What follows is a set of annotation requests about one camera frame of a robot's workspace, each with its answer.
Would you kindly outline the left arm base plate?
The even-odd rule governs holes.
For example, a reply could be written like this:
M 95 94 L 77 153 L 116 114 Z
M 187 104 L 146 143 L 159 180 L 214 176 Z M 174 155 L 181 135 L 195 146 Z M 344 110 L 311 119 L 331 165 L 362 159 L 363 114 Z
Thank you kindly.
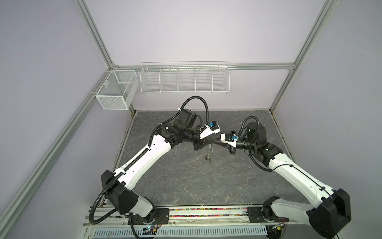
M 130 217 L 133 225 L 151 225 L 169 223 L 170 209 L 169 208 L 155 208 L 146 217 L 140 217 L 139 215 L 133 215 Z

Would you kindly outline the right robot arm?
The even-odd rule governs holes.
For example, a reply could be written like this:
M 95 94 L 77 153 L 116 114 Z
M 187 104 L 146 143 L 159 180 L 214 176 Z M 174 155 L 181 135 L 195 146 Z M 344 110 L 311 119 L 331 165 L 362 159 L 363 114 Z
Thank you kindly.
M 266 172 L 275 172 L 289 182 L 307 203 L 284 200 L 278 196 L 267 199 L 261 215 L 268 221 L 284 218 L 311 226 L 320 236 L 334 239 L 351 222 L 350 196 L 343 189 L 333 189 L 314 178 L 279 147 L 267 141 L 266 129 L 255 116 L 247 117 L 239 132 L 222 133 L 213 143 L 230 150 L 248 152 L 255 165 Z

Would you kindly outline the grey perforated ring disc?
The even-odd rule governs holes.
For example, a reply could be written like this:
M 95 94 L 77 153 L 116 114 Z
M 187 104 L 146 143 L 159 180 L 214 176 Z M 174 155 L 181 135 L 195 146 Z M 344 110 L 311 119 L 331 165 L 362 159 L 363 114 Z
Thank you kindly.
M 212 155 L 213 155 L 213 144 L 210 144 L 209 145 L 209 153 L 210 155 L 210 159 L 208 160 L 209 164 L 211 164 L 211 161 L 212 161 Z

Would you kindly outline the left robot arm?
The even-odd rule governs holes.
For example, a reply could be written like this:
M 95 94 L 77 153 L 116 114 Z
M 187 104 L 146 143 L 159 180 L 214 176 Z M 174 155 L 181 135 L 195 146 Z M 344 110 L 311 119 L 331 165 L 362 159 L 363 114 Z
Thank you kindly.
M 200 100 L 207 114 L 202 127 L 193 127 L 198 114 L 187 110 L 185 106 L 192 100 Z M 104 221 L 115 212 L 121 215 L 135 214 L 144 222 L 154 221 L 156 206 L 146 197 L 135 193 L 137 182 L 144 173 L 164 154 L 184 141 L 193 142 L 195 145 L 204 145 L 206 138 L 219 129 L 216 122 L 210 122 L 207 102 L 201 96 L 191 96 L 178 109 L 170 119 L 155 126 L 150 134 L 148 143 L 134 155 L 126 164 L 111 172 L 106 170 L 101 176 L 102 191 L 97 196 L 89 212 L 89 223 L 96 225 Z M 95 211 L 101 199 L 106 197 L 114 208 L 95 219 Z

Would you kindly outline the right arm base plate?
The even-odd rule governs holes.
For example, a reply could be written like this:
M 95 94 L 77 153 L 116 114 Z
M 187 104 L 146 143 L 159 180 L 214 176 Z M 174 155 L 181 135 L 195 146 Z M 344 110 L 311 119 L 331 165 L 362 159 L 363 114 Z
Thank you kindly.
M 286 223 L 288 219 L 277 217 L 276 214 L 268 207 L 252 206 L 247 207 L 246 216 L 251 223 Z

